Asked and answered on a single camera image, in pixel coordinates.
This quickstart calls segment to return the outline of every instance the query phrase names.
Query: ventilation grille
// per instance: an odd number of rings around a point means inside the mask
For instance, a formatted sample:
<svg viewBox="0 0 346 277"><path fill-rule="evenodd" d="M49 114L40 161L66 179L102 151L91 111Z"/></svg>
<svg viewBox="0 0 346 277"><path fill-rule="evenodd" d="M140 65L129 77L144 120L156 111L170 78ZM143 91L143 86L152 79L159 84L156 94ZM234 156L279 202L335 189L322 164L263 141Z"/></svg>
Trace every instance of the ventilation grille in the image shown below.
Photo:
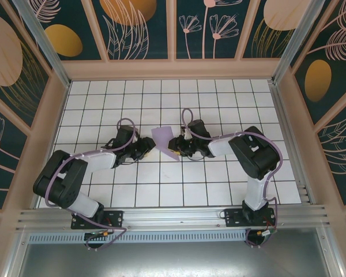
<svg viewBox="0 0 346 277"><path fill-rule="evenodd" d="M244 241L245 230L223 231L168 231L168 232L129 232L115 243L155 243L155 242L208 242ZM38 233L32 234L29 244L83 244L85 233ZM91 240L89 243L109 242L116 235Z"/></svg>

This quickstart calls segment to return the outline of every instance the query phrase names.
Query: yellow circle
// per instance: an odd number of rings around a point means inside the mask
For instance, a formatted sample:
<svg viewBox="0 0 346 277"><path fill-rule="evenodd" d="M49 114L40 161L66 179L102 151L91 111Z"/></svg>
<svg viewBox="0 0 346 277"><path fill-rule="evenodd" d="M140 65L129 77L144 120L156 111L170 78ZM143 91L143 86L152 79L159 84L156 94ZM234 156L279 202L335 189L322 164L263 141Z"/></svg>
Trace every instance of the yellow circle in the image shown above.
<svg viewBox="0 0 346 277"><path fill-rule="evenodd" d="M313 102L317 102L327 93L332 80L332 71L327 62L318 59L308 68L305 77L305 93Z"/></svg>
<svg viewBox="0 0 346 277"><path fill-rule="evenodd" d="M47 27L45 33L58 54L75 57L82 52L80 37L69 27L54 24Z"/></svg>
<svg viewBox="0 0 346 277"><path fill-rule="evenodd" d="M0 17L0 85L13 85L22 72L21 42L13 28Z"/></svg>
<svg viewBox="0 0 346 277"><path fill-rule="evenodd" d="M155 14L156 0L100 0L102 8L113 21L122 25L138 25L130 2L136 14L139 10L146 22Z"/></svg>
<svg viewBox="0 0 346 277"><path fill-rule="evenodd" d="M299 25L309 3L310 0L267 0L264 21L273 30L293 30Z"/></svg>

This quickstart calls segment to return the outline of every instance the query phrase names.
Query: white grid tile floor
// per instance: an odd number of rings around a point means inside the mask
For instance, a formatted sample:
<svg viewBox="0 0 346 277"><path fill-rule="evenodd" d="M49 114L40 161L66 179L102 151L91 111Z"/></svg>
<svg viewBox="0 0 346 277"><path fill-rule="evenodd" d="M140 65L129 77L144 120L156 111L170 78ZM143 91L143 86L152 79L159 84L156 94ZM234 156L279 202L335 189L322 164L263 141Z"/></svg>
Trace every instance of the white grid tile floor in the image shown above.
<svg viewBox="0 0 346 277"><path fill-rule="evenodd" d="M116 136L122 117L132 119L142 137L164 125L178 136L184 107L204 120L211 136L256 126L275 141L285 161L269 184L268 197L276 196L280 204L301 203L266 80L72 82L54 151L98 149ZM246 181L235 155L176 162L154 149L137 163L85 176L81 191L106 207L226 206L242 203ZM43 199L39 207L45 207Z"/></svg>

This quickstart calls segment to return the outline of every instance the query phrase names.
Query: purple cable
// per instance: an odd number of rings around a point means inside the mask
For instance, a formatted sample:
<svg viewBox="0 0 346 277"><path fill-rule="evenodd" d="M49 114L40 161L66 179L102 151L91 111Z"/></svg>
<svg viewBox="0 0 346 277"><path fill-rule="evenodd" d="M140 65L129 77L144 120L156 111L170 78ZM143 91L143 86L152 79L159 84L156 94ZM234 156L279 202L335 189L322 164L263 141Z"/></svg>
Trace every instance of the purple cable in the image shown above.
<svg viewBox="0 0 346 277"><path fill-rule="evenodd" d="M131 136L131 138L129 139L129 141L122 145L121 147L118 147L118 148L114 148L114 149L100 149L100 150L94 150L94 151L88 151L88 152L85 152L85 153L80 153L80 154L75 154L73 156L70 156L68 159L66 159L59 167L58 169L55 171L54 175L51 177L50 179L50 182L48 184L48 187L46 189L46 192L45 192L45 203L48 207L57 207L57 205L52 205L48 202L48 197L49 197L49 194L50 194L50 190L51 190L51 187L53 186L54 184L54 181L55 179L57 178L58 174L60 173L60 171L73 159L76 159L76 158L79 158L79 157L85 157L85 156L89 156L89 155L93 155L93 154L97 154L97 153L100 153L100 152L104 152L104 153L113 153L115 151L118 151L118 150L122 150L124 148L126 148L129 144L132 143L133 141L133 138L135 137L136 135L136 126L134 124L134 122L132 120L130 120L129 118L122 118L121 120L119 120L117 123L116 123L116 128L117 130L119 130L120 128L120 125L121 125L121 122L123 120L127 120L129 121L131 124L132 124L132 127L133 127L133 134ZM70 210L70 209L67 209L68 211L74 213L74 214L77 214L76 212ZM103 225L103 224L99 224L99 223L96 223L92 220L90 220L89 218L83 216L83 215L80 215L78 214L78 216L80 218L82 218L83 220L86 220L87 222L95 225L95 226L99 226L99 227L102 227L102 228L105 228L105 229L108 229L108 230L122 230L122 232L117 235L111 242L108 242L107 244L104 244L103 246L101 246L100 248L103 249L109 245L111 245L114 241L116 241L120 236L122 236L126 231L127 229L126 228L122 228L122 227L111 227L111 226L108 226L108 225ZM86 242L86 246L89 248L88 246L88 242L89 240L92 239L92 237L90 237L87 242Z"/></svg>
<svg viewBox="0 0 346 277"><path fill-rule="evenodd" d="M281 168L282 164L283 164L283 155L280 151L280 149L278 148L278 146L272 142L270 139L268 139L267 137L265 136L262 136L261 134L256 134L256 133L253 133L253 132L237 132L237 133L231 133L231 134L225 134L223 136L216 136L216 137L203 137L203 136L200 136L198 134L195 134L193 133L190 128L188 127L185 119L184 119L184 114L185 114L185 111L189 111L190 114L191 114L191 121L193 120L193 117L194 117L194 114L193 112L189 109L189 108L184 108L182 110L182 114L181 114L181 118L182 118L182 123L183 123L183 126L186 128L186 130L194 137L198 137L199 139L203 139L203 140L217 140L217 139L223 139L223 138L226 138L226 137L234 137L234 136L241 136L241 135L248 135L248 136L254 136L254 137L258 137L260 139L263 139L264 141L266 141L267 143L269 143L278 153L279 155L279 164L278 166L276 167L275 170L273 170L269 175L268 177L266 178L266 181L265 181L265 185L264 185L264 190L263 190L263 198L265 201L267 202L271 202L271 201L274 201L275 202L275 223L274 223L274 227L277 227L277 217L278 217L278 207L277 207L277 197L273 197L272 199L267 199L266 198L266 190L268 188L268 184L269 184L269 180L279 171L279 169ZM250 232L250 229L247 229L246 230L246 240L245 240L245 243L248 244L249 246L256 246L256 244L252 243L251 241L249 241L247 239L248 235L249 235L249 232Z"/></svg>

